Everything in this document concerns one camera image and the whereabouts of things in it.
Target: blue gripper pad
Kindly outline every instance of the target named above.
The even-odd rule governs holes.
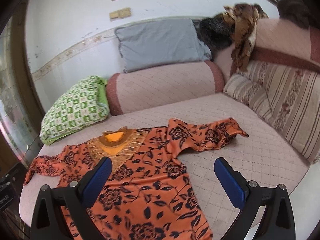
[[[243,209],[245,193],[220,158],[214,162],[214,173],[235,208]]]
[[[93,206],[103,186],[108,180],[111,171],[112,162],[109,158],[107,158],[96,171],[96,173],[82,192],[82,206],[84,208],[91,208]]]

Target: sofa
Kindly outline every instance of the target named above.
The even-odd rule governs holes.
[[[307,38],[305,30],[295,32],[296,39],[300,40],[300,45],[304,49],[301,52],[299,46],[292,48],[294,46],[291,36],[285,36],[280,32],[285,41],[274,40],[277,36],[274,34],[279,31],[276,25],[279,24],[284,25],[285,28],[288,26],[294,28],[289,22],[279,23],[279,20],[259,24],[254,53],[264,56],[264,53],[267,54],[272,47],[278,54],[274,53],[273,58],[269,57],[271,60],[285,54],[294,55],[300,60],[315,61],[315,57],[318,57],[313,52],[315,48],[312,49],[310,45],[308,52],[308,47],[306,48],[305,44],[301,45],[308,41],[312,43],[310,32]],[[103,131],[116,131],[124,126],[128,128],[165,126],[170,118],[200,124],[233,117],[249,134],[249,138],[237,136],[220,150],[200,153],[187,149],[178,156],[191,175],[192,187],[213,231],[213,239],[220,239],[237,217],[239,210],[232,206],[214,174],[213,163],[217,158],[224,157],[247,180],[255,180],[260,186],[276,187],[283,183],[289,194],[296,191],[295,188],[310,168],[310,162],[276,130],[260,119],[253,110],[223,93],[223,87],[234,71],[230,57],[231,50],[232,47],[218,53],[214,62],[165,65],[113,75],[106,87],[111,116],[50,146],[44,146],[39,155],[57,155],[66,145],[80,144],[101,135]],[[320,169],[317,168],[313,172],[320,172]],[[29,184],[23,187],[20,215],[28,225],[31,225],[40,187],[43,184],[56,187],[58,181],[59,177],[34,174]],[[295,219],[297,216],[296,221],[301,220],[300,216],[306,216],[303,208],[295,209],[293,205],[293,209]],[[263,211],[264,207],[261,207],[252,226],[260,222]],[[313,224],[310,224],[311,229],[306,230],[296,223],[297,235],[310,234],[313,227]],[[304,230],[306,233],[299,234],[299,230]]]

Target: white wall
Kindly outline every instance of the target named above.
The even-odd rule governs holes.
[[[75,43],[116,26],[156,17],[213,16],[223,11],[223,5],[239,2],[258,3],[270,18],[278,17],[276,6],[267,0],[29,0],[26,18],[29,67],[35,72]],[[125,7],[131,7],[132,17],[109,20],[110,12]],[[44,109],[48,110],[63,92],[88,74],[110,77],[122,70],[117,52],[99,46],[86,51],[86,56],[68,60],[55,74],[48,73],[35,82]]]

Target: black flower pattern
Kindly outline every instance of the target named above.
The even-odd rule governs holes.
[[[115,240],[114,238],[111,238],[111,235],[110,235],[108,232],[102,231],[101,233],[102,233],[102,235],[104,236],[104,238],[105,238],[106,240]]]
[[[187,198],[187,203],[186,203],[186,208],[192,210],[195,207],[197,209],[200,209],[200,206],[198,204],[198,200],[196,198],[195,192],[193,191],[193,188],[188,188],[188,198]]]
[[[56,169],[49,164],[48,167],[46,167],[45,172],[48,174],[48,176],[50,176],[56,172]]]
[[[205,132],[205,140],[217,144],[220,141],[218,132],[213,129],[208,129]]]
[[[105,211],[112,209],[113,206],[120,205],[121,200],[119,189],[107,189],[105,193],[99,196],[99,202],[103,205]]]
[[[168,177],[171,179],[176,179],[181,174],[184,174],[187,172],[187,167],[183,164],[181,165],[175,165],[174,163],[169,163],[165,170],[168,173]]]
[[[36,172],[36,173],[41,174],[41,171],[42,171],[42,167],[37,166],[37,167],[34,168],[33,173]]]
[[[152,143],[157,143],[158,150],[161,150],[163,147],[165,147],[170,142],[170,140],[166,140],[165,138],[163,139],[161,137],[152,138],[152,139],[150,139],[150,141],[154,141]]]
[[[74,163],[74,162],[75,162],[75,160],[74,160],[74,155],[75,155],[75,154],[74,154],[73,152],[70,152],[69,154],[67,154],[67,155],[64,157],[63,161],[64,161],[66,164],[68,164],[68,165]]]
[[[226,139],[224,140],[224,145],[227,145],[228,143],[230,143],[232,141],[233,138],[236,137],[236,134],[235,135],[229,135],[227,132],[225,132],[224,136],[226,137]]]
[[[155,187],[155,189],[160,189],[160,184],[161,182],[159,180],[157,180],[156,182],[154,182],[152,185]]]
[[[187,138],[188,134],[179,126],[172,128],[169,132],[172,136],[172,140],[179,140],[181,138]]]
[[[122,218],[119,217],[118,215],[115,215],[113,217],[113,222],[116,224],[116,225],[120,225],[121,224],[121,221],[122,221]]]
[[[81,162],[83,164],[87,164],[87,165],[90,165],[93,162],[93,160],[88,152],[86,152],[84,154],[84,158],[81,160]]]
[[[137,129],[137,132],[150,132],[152,128],[139,128]]]
[[[40,158],[42,158],[45,162],[51,162],[51,163],[58,163],[60,162],[60,159],[59,159],[59,155],[56,155],[56,156],[40,156]]]
[[[165,238],[163,228],[156,228],[152,223],[135,224],[129,234],[131,240],[162,240]]]
[[[95,222],[96,215],[92,212],[92,210],[90,208],[87,209],[87,213],[88,213],[89,217],[91,218],[92,222]]]
[[[222,122],[222,123],[218,124],[218,125],[216,126],[216,129],[217,129],[221,134],[223,134],[224,131],[226,130],[226,123]]]
[[[133,170],[132,169],[128,169],[127,166],[125,164],[123,164],[120,168],[118,168],[116,170],[116,172],[112,175],[111,180],[118,180],[121,181],[124,178],[130,177],[133,174]]]

